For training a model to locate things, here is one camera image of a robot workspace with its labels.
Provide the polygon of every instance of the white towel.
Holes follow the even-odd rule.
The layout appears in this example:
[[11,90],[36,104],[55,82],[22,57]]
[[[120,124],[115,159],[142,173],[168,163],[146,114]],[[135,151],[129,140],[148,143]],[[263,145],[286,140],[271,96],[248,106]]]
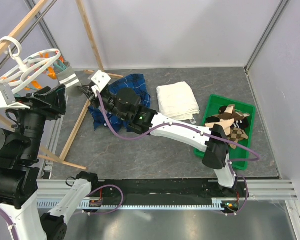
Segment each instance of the white towel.
[[158,86],[159,111],[174,120],[193,119],[193,114],[199,114],[200,109],[191,87],[185,82]]

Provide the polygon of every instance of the cable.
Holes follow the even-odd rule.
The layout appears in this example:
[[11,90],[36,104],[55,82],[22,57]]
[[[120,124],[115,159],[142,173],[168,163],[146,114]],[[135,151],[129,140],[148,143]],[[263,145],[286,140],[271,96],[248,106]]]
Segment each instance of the cable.
[[235,204],[239,202],[239,199],[240,199],[240,194],[238,191],[236,191],[236,201],[235,201]]
[[[122,203],[124,202],[124,193],[122,192],[121,188],[118,187],[118,186],[116,186],[116,185],[108,184],[108,185],[103,185],[101,187],[98,187],[97,189],[95,189],[92,192],[90,192],[87,195],[87,197],[91,196],[95,192],[98,192],[99,190],[104,189],[104,188],[115,188],[115,189],[119,190],[119,192],[121,194],[121,201],[120,201],[119,205],[115,209],[112,209],[110,211],[106,211],[106,212],[89,212],[89,215],[106,215],[106,214],[111,214],[111,213],[117,211],[122,206]],[[73,215],[78,215],[78,214],[81,214],[81,213],[82,212],[79,211],[79,212],[74,213]]]
[[[169,126],[170,123],[162,123],[162,124],[159,124],[151,129],[149,129],[148,131],[146,131],[145,133],[137,136],[137,137],[124,137],[124,136],[121,136],[119,135],[114,129],[113,127],[111,126],[108,118],[107,118],[107,113],[106,113],[106,109],[105,109],[105,105],[104,105],[104,102],[102,100],[102,97],[101,97],[101,94],[100,92],[96,91],[96,94],[98,96],[98,99],[99,99],[99,102],[100,102],[100,107],[101,107],[101,113],[104,117],[104,120],[105,122],[107,123],[110,131],[118,138],[122,139],[122,140],[127,140],[127,141],[132,141],[132,140],[138,140],[138,139],[141,139],[145,136],[147,136],[149,133],[153,132],[154,130],[158,129],[158,128],[161,128],[161,127],[164,127],[164,126]],[[177,122],[173,122],[172,125],[175,125],[175,126],[179,126],[179,127],[183,127],[183,128],[186,128],[186,129],[189,129],[189,130],[192,130],[198,134],[201,134],[201,131],[196,129],[196,128],[193,128],[191,126],[188,126],[188,125],[185,125],[185,124],[181,124],[181,123],[177,123]],[[215,139],[215,140],[219,140],[221,142],[224,142],[224,143],[227,143],[227,144],[233,144],[233,145],[236,145],[237,147],[239,148],[242,148],[246,151],[248,151],[249,153],[255,155],[255,158],[251,158],[251,159],[245,159],[245,158],[238,158],[238,159],[231,159],[231,162],[237,162],[237,161],[248,161],[248,162],[254,162],[254,161],[258,161],[260,159],[260,155],[258,153],[256,153],[255,151],[253,151],[252,149],[249,149],[237,142],[233,142],[233,141],[230,141],[228,139],[224,139],[224,138],[221,138],[221,137],[217,137],[217,136],[213,136],[213,135],[210,135],[210,134],[207,134],[207,133],[203,133],[204,136],[206,137],[209,137],[209,138],[212,138],[212,139]]]
[[16,226],[14,225],[14,222],[11,220],[11,218],[2,209],[0,209],[0,215],[1,215],[1,217],[3,217],[3,219],[8,224],[8,229],[9,229],[9,231],[11,231],[13,239],[14,240],[19,240],[19,236],[18,236],[18,233],[17,233],[17,230],[16,230]]
[[65,184],[67,185],[67,186],[69,186],[70,188],[72,188],[74,185],[72,184],[72,185],[70,185],[69,183],[68,183],[68,180],[69,179],[73,179],[73,180],[76,180],[73,176],[70,176],[70,177],[68,177],[66,180],[65,180]]
[[238,212],[238,210],[240,209],[240,202],[238,202],[238,210],[236,211],[236,210],[233,210],[233,209],[231,209],[230,207],[226,207],[227,209],[229,209],[231,212],[234,212],[234,213],[237,213]]
[[244,176],[237,174],[238,177],[242,178],[245,184],[245,198],[244,198],[244,202],[242,204],[242,206],[238,209],[238,211],[234,212],[234,213],[227,213],[226,216],[235,216],[238,213],[240,213],[242,211],[242,209],[244,209],[244,207],[246,206],[247,200],[248,200],[248,196],[249,196],[249,189],[248,189],[248,184],[247,184],[247,180]]

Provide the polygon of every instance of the gray surface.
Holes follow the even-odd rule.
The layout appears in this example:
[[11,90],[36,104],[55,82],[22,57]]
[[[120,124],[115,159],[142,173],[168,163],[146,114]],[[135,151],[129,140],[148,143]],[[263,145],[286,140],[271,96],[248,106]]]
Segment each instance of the gray surface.
[[212,211],[121,210],[73,216],[65,240],[296,240],[284,202],[249,201],[237,216]]
[[[254,100],[242,68],[176,68],[117,70],[112,73],[145,75],[147,90],[151,95],[151,108],[159,110],[156,87],[186,81],[193,90],[200,107],[194,116],[200,124],[211,94],[253,104]],[[88,75],[78,73],[81,80]],[[70,98],[56,154],[60,155],[86,101],[84,96]],[[135,136],[120,131],[124,136]],[[254,121],[251,148],[261,155],[260,162],[251,162],[244,174],[249,177],[277,176],[275,161],[257,114]],[[214,171],[202,164],[194,155],[194,148],[163,137],[145,137],[138,141],[123,141],[103,126],[93,130],[93,118],[87,113],[66,158],[68,162],[88,167],[102,179],[135,178],[201,178],[214,177]],[[54,164],[53,179],[75,176],[81,170]]]
[[300,200],[300,0],[289,2],[249,75],[278,169]]

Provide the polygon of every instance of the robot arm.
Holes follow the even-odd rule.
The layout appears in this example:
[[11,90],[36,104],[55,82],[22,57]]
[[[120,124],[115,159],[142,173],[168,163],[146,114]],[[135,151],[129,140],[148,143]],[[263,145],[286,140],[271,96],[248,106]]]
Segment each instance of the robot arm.
[[139,135],[149,134],[173,139],[205,152],[202,163],[214,169],[218,183],[230,189],[234,186],[236,177],[228,162],[228,144],[207,136],[227,139],[221,126],[208,128],[173,120],[141,105],[141,98],[131,88],[120,89],[117,95],[111,93],[108,88],[110,79],[106,73],[98,71],[91,77],[90,85],[79,88],[95,108],[102,106],[109,113],[129,121],[128,126],[133,132]]
[[38,162],[46,121],[66,113],[65,92],[65,85],[59,85],[17,97],[26,107],[6,110],[11,120],[15,116],[15,131],[0,128],[0,208],[12,219],[9,229],[16,228],[20,240],[64,239],[70,217],[98,183],[96,174],[81,172],[58,206],[39,216],[39,168],[32,165]]

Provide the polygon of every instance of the gray floor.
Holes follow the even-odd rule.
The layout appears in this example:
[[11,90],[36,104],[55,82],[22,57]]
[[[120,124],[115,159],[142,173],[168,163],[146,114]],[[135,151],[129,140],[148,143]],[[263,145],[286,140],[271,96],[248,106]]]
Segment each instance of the gray floor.
[[[144,74],[147,90],[151,95],[151,108],[159,110],[157,86],[187,82],[200,106],[200,114],[194,118],[200,124],[211,94],[255,105],[243,68],[176,68],[116,70],[114,74]],[[89,75],[77,73],[82,81]],[[70,98],[63,120],[56,154],[59,156],[76,124],[86,97]],[[193,147],[163,137],[145,137],[138,141],[123,141],[108,128],[94,131],[93,118],[87,113],[68,153],[66,161],[88,167],[101,179],[135,178],[204,178],[214,177],[214,171],[201,163],[194,155]],[[120,131],[123,136],[134,133]],[[244,175],[247,177],[276,177],[278,172],[272,151],[262,127],[259,114],[254,120],[251,148],[261,155],[259,162],[250,162]],[[76,176],[81,170],[55,163],[53,179]]]

